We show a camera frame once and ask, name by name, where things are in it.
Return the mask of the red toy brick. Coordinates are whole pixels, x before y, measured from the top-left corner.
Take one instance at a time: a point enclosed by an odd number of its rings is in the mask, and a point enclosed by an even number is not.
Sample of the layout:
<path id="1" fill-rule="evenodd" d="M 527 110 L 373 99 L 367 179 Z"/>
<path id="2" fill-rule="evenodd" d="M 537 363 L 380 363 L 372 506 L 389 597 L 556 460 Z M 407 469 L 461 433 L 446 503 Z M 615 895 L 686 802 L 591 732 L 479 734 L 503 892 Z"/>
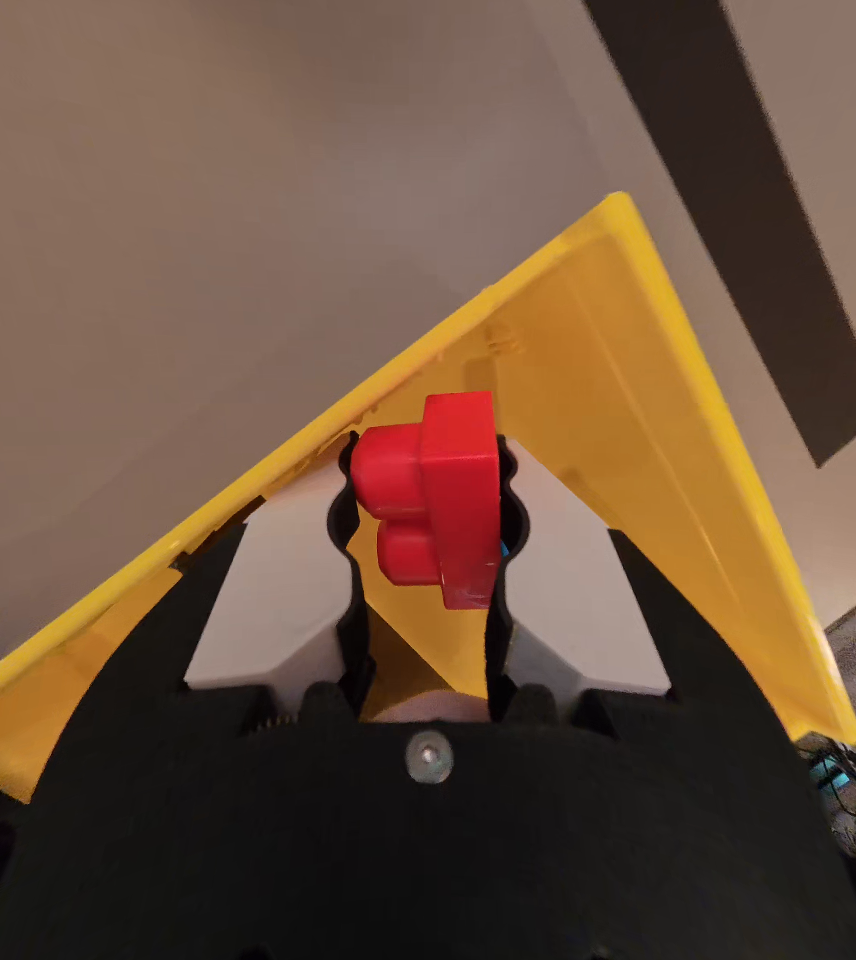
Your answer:
<path id="1" fill-rule="evenodd" d="M 366 429 L 350 476 L 377 522 L 377 563 L 388 582 L 436 587 L 447 610 L 490 606 L 502 548 L 489 391 L 431 394 L 420 421 Z"/>

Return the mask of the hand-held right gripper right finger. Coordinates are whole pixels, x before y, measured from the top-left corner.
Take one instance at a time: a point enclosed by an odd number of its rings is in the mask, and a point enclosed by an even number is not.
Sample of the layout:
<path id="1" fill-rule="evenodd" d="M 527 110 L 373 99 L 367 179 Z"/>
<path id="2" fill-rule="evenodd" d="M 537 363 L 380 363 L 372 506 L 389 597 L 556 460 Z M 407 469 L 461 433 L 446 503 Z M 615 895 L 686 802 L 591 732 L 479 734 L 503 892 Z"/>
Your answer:
<path id="1" fill-rule="evenodd" d="M 501 542 L 484 628 L 489 714 L 547 689 L 574 718 L 588 690 L 663 696 L 671 687 L 609 526 L 513 438 L 498 438 Z"/>

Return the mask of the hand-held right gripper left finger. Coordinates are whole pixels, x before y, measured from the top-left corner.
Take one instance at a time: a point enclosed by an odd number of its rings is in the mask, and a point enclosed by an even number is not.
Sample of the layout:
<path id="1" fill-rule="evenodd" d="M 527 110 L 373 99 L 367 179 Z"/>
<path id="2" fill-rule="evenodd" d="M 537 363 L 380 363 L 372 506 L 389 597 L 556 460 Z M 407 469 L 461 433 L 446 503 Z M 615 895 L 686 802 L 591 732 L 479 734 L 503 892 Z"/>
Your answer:
<path id="1" fill-rule="evenodd" d="M 375 660 L 362 575 L 350 553 L 360 525 L 350 476 L 360 437 L 266 498 L 242 523 L 184 682 L 193 691 L 266 689 L 294 716 L 314 684 L 334 685 L 359 716 Z"/>

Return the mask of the yellow plastic bin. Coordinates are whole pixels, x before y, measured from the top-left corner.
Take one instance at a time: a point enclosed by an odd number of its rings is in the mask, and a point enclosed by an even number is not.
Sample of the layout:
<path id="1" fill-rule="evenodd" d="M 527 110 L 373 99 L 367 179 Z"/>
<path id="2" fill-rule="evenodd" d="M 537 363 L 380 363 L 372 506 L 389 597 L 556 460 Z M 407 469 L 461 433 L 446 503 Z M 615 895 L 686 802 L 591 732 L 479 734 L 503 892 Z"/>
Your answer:
<path id="1" fill-rule="evenodd" d="M 856 714 L 782 527 L 638 208 L 615 193 L 0 660 L 0 791 L 28 802 L 170 564 L 352 427 L 491 390 L 497 424 L 624 532 L 741 659 L 789 738 Z"/>

